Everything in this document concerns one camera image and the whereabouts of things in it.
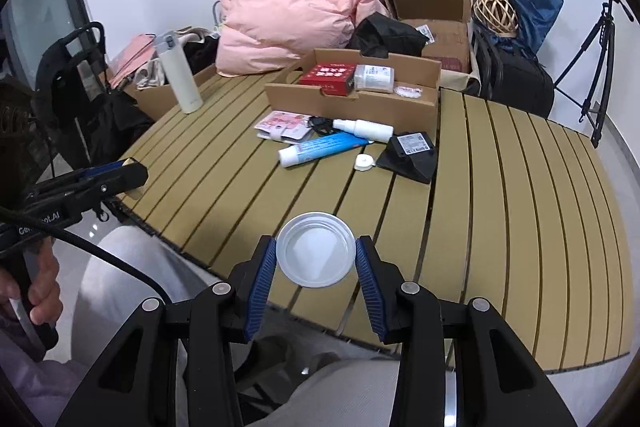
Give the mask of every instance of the navy blue fabric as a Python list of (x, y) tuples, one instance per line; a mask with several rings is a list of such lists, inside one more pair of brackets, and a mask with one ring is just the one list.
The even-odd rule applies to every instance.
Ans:
[(542, 42), (556, 22), (563, 0), (510, 0), (518, 15), (518, 34), (515, 38), (498, 37), (489, 31), (490, 41), (507, 52), (519, 50), (525, 57), (535, 59)]

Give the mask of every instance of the pink puffy jacket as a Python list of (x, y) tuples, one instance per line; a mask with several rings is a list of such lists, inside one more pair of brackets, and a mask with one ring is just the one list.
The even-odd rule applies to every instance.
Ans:
[(378, 0), (220, 0), (226, 17), (216, 57), (224, 76), (277, 70), (313, 48), (344, 47)]

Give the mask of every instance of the black tripod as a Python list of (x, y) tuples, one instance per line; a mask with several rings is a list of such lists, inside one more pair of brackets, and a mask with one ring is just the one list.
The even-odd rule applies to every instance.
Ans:
[[(575, 103), (578, 107), (582, 108), (582, 112), (580, 114), (580, 121), (584, 120), (586, 116), (589, 119), (589, 122), (593, 126), (593, 134), (591, 135), (591, 143), (593, 143), (594, 147), (598, 146), (600, 142), (600, 138), (602, 137), (602, 127), (604, 126), (604, 118), (607, 113), (607, 105), (609, 105), (609, 95), (611, 92), (611, 81), (613, 79), (613, 59), (614, 59), (614, 44), (616, 37), (616, 25), (613, 22), (613, 3), (617, 2), (620, 6), (623, 7), (626, 16), (629, 17), (631, 22), (634, 21), (634, 17), (631, 15), (629, 8), (625, 6), (625, 4), (621, 0), (607, 0), (607, 2), (602, 3), (602, 13), (600, 15), (600, 19), (596, 22), (596, 25), (589, 33), (589, 36), (583, 42), (580, 47), (580, 51), (575, 55), (574, 60), (572, 60), (566, 69), (562, 72), (560, 77), (554, 83), (554, 87), (561, 93), (564, 94), (569, 100)], [(596, 74), (593, 77), (593, 82), (591, 83), (591, 87), (589, 89), (589, 94), (587, 98), (584, 99), (584, 102), (580, 103), (574, 98), (570, 97), (567, 93), (565, 93), (562, 89), (558, 87), (558, 84), (562, 82), (566, 74), (573, 68), (578, 59), (582, 56), (582, 54), (591, 46), (591, 43), (596, 38), (596, 36), (600, 34), (600, 58), (598, 60), (598, 67), (596, 68)], [(604, 59), (607, 57), (607, 71), (604, 76), (604, 88), (602, 89), (602, 99), (600, 100), (600, 105), (597, 109), (592, 109), (591, 104), (593, 103), (593, 95), (595, 94), (596, 87), (598, 85), (598, 80), (600, 79), (600, 73), (602, 73), (602, 67), (604, 65)], [(593, 121), (591, 118), (591, 114), (596, 114), (596, 120)]]

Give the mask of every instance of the open cardboard box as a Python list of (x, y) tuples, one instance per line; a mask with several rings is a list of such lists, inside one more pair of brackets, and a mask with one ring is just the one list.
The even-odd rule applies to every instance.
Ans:
[[(287, 84), (293, 71), (306, 73), (323, 62), (373, 64), (394, 68), (396, 86), (420, 87), (420, 98), (406, 98), (396, 93), (352, 91), (349, 96), (332, 96), (319, 86)], [(369, 120), (392, 125), (395, 133), (426, 131), (435, 136), (438, 116), (436, 84), (441, 65), (428, 58), (389, 54), (389, 58), (363, 57), (357, 50), (315, 49), (294, 65), (283, 70), (264, 86), (269, 104), (274, 110), (340, 118)]]
[[(216, 74), (216, 65), (212, 64), (193, 75), (196, 86), (200, 87)], [(138, 89), (134, 84), (124, 88), (124, 92), (132, 96), (138, 102), (138, 107), (154, 121), (160, 120), (177, 103), (174, 90), (169, 84), (157, 87)]]
[(468, 24), (471, 0), (394, 0), (398, 20), (417, 28), (426, 24), (435, 42), (425, 45), (422, 57), (439, 60), (439, 86), (462, 90), (471, 78), (479, 80), (471, 51)]

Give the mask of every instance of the table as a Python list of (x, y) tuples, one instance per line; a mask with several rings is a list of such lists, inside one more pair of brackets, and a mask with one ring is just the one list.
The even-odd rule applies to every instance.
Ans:
[[(282, 144), (253, 125), (270, 108), (276, 73), (212, 77), (203, 108), (169, 111), (125, 156), (149, 171), (146, 192), (122, 203), (178, 251), (221, 277), (262, 234), (303, 212), (335, 214), (355, 237), (439, 298), (489, 299), (547, 371), (630, 349), (633, 294), (620, 210), (589, 139), (492, 102), (440, 91), (431, 185), (383, 169), (356, 172), (353, 150), (289, 169)], [(293, 82), (299, 73), (292, 73)], [(376, 157), (382, 144), (364, 152)], [(323, 289), (277, 269), (270, 301), (371, 346), (355, 269)], [(448, 363), (453, 365), (447, 341)]]

